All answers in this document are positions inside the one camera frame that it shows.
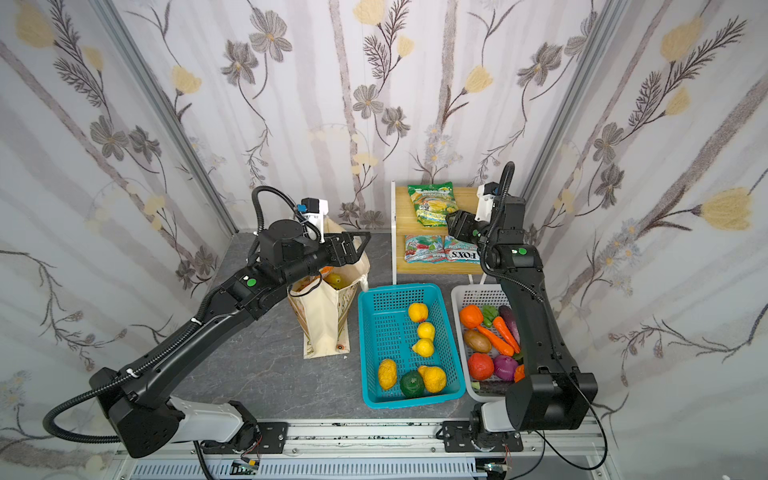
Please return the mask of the yellow banana bunch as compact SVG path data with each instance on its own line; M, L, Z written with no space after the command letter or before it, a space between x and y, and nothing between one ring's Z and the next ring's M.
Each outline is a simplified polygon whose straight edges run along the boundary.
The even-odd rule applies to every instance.
M335 290L342 290L350 285L350 281L339 273L329 273L324 277L324 281Z

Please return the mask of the green snack bag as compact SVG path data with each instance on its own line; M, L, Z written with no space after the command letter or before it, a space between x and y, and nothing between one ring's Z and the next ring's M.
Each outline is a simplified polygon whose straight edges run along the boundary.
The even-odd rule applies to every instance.
M424 227L445 227L446 217L459 210L452 182L409 185L408 194L417 221Z

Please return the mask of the cream floral grocery tote bag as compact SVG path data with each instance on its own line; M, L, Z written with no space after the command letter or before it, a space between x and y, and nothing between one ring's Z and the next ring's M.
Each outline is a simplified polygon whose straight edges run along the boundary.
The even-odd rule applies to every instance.
M300 294L292 287L288 301L303 331L303 358L316 359L350 352L348 314L359 290L368 290L370 262L367 254L351 265L326 266L320 270L317 283ZM324 277L339 273L350 281L342 290L329 286Z

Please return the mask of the small yellow lemon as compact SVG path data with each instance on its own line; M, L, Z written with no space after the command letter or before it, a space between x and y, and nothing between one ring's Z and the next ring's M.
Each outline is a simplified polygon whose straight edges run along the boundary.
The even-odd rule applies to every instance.
M434 355L434 339L436 335L435 327L427 322L421 322L417 327L417 342L411 347L412 351L423 358L429 358Z

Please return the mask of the orange red snack bag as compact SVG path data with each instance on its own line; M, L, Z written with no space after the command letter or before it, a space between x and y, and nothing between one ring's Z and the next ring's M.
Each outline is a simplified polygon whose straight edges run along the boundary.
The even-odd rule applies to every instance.
M307 276L307 277L297 281L292 286L292 292L294 294L300 294L300 293L304 292L308 288L310 288L313 285L315 285L317 283L317 279L318 279L318 276L317 275L313 275L313 276Z

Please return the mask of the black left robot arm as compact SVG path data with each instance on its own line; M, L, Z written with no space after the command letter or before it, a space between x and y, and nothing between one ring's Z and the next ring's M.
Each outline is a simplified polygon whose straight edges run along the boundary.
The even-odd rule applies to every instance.
M42 420L49 435L80 444L120 443L133 458L186 442L197 450L241 453L262 439L242 403L189 402L174 390L231 336L287 298L295 283L325 267L358 263L371 235L324 232L316 199L296 203L271 186L254 188L251 199L257 231L245 266L211 289L197 312L150 352L119 370L101 369L89 391L53 407ZM113 435L76 433L57 424L61 414L89 400L97 401Z

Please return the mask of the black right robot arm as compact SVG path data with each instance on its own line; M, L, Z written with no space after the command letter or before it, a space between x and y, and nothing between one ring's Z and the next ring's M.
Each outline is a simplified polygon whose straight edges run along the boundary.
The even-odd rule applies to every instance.
M509 161L497 182L483 188L478 208L446 217L448 233L478 247L483 272L497 280L516 316L524 377L501 400L480 407L489 432L576 430L591 412L598 384L580 370L560 333L547 297L543 261L524 241L525 200L508 193L515 172Z

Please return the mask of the teal Fox's candy bag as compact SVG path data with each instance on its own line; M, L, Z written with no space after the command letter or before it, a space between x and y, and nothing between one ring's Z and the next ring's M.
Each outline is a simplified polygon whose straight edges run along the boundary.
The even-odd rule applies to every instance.
M443 249L449 263L480 263L478 247L472 243L448 235L444 237Z

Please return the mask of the white metal wooden shelf rack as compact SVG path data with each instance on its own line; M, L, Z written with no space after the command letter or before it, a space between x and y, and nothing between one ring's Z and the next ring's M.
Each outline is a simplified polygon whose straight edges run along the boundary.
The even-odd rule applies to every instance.
M447 260L441 262L408 262L406 254L412 251L407 245L408 239L426 239L427 247L429 247L437 239L444 241L448 236L448 230L445 226L425 227L418 221L407 186L398 186L395 181L392 181L390 193L391 280L393 284L399 283L401 275L460 275L467 277L470 285L490 282L480 266L474 263Z

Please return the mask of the white plastic basket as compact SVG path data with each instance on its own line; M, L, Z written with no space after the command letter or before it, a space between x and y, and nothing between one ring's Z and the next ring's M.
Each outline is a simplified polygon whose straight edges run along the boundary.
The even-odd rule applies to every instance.
M504 397L525 377L516 312L499 285L463 285L452 290L462 371L478 402Z

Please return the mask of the small orange pumpkin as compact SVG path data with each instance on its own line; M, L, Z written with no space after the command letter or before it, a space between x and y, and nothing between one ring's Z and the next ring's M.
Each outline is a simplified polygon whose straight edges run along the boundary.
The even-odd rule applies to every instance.
M460 323L467 329L475 329L484 322L483 311L477 305L467 305L459 312Z

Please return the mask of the green pepper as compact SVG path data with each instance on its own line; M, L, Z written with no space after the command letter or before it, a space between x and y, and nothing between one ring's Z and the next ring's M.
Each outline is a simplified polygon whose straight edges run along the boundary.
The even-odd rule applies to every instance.
M482 305L481 312L483 315L482 325L490 329L493 326L493 321L499 317L498 308L493 305Z

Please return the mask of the purple eggplant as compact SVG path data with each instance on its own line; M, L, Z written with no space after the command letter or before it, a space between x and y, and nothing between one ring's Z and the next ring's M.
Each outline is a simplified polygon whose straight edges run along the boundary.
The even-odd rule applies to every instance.
M520 334L518 331L517 320L513 310L508 305L502 305L499 307L499 315L503 319L506 328L511 333L512 337L517 343L520 343Z

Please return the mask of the brown potato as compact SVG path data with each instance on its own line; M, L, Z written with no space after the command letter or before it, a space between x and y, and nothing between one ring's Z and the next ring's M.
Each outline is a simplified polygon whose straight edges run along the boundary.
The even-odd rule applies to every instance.
M465 345L475 352L489 354L492 350L490 341L477 330L465 330L463 340Z

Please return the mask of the yellow lemon front left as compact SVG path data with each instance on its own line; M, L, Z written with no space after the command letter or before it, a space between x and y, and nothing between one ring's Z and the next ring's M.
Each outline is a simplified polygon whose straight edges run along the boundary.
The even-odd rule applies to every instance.
M378 367L377 378L383 391L392 389L398 381L396 362L392 359L382 360Z

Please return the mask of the orange carrot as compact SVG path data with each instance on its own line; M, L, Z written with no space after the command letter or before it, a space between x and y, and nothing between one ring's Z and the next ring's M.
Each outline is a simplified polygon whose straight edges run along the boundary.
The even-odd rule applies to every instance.
M520 352L520 348L516 347L514 345L510 345L503 339L499 338L496 334L494 334L491 330L488 330L487 328L478 325L476 327L476 330L481 333L485 338L487 338L491 345L500 353L506 356L514 356L515 354L518 354Z

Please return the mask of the green round fruit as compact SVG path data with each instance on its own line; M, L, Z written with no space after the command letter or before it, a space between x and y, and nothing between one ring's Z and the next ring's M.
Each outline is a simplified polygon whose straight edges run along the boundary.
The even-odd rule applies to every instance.
M399 382L400 390L405 398L418 398L424 395L425 384L417 370L404 374Z

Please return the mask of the red tomato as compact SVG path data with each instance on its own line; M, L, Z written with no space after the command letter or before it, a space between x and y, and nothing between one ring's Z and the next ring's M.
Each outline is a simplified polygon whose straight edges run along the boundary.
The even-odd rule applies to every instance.
M470 377L475 381L489 379L495 371L493 359L485 353L474 353L468 359Z

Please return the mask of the bumpy yellow citron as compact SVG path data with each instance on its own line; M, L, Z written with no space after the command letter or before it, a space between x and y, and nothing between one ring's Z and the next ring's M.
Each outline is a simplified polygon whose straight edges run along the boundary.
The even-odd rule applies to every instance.
M428 393L437 394L441 393L447 385L447 375L440 368L436 366L420 366L417 369L420 374L424 388Z

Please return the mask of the purple onion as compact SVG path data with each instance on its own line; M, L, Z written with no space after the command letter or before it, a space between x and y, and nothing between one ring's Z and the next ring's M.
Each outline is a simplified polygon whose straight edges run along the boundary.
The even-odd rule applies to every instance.
M513 357L497 355L493 358L494 375L505 382L514 382L519 363Z

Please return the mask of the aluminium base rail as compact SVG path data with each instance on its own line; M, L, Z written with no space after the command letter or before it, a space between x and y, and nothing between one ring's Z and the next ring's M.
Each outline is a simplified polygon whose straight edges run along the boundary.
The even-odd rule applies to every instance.
M478 447L460 419L271 421L262 453L119 452L108 479L618 479L596 422Z

